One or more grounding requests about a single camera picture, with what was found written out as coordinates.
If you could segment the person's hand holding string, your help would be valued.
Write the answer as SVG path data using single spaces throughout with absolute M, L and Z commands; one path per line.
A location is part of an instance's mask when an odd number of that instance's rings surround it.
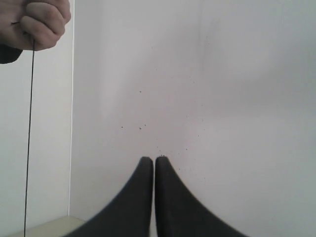
M 0 43 L 20 50 L 53 48 L 70 19 L 68 0 L 2 0 Z

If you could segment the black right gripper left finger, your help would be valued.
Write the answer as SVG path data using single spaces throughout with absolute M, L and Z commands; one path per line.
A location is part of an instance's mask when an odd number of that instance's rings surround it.
M 153 202 L 153 161 L 139 160 L 133 174 L 115 196 L 96 216 L 68 237 L 148 237 Z

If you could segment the dark sleeve forearm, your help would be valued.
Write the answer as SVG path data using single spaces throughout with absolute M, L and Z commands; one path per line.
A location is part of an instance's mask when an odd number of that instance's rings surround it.
M 9 47 L 7 45 L 0 45 L 0 64 L 9 64 L 15 62 L 23 50 Z

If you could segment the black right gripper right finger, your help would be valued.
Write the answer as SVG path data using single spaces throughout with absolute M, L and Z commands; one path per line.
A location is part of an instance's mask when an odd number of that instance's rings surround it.
M 155 162 L 155 213 L 159 237 L 244 236 L 194 197 L 168 157 L 158 157 Z

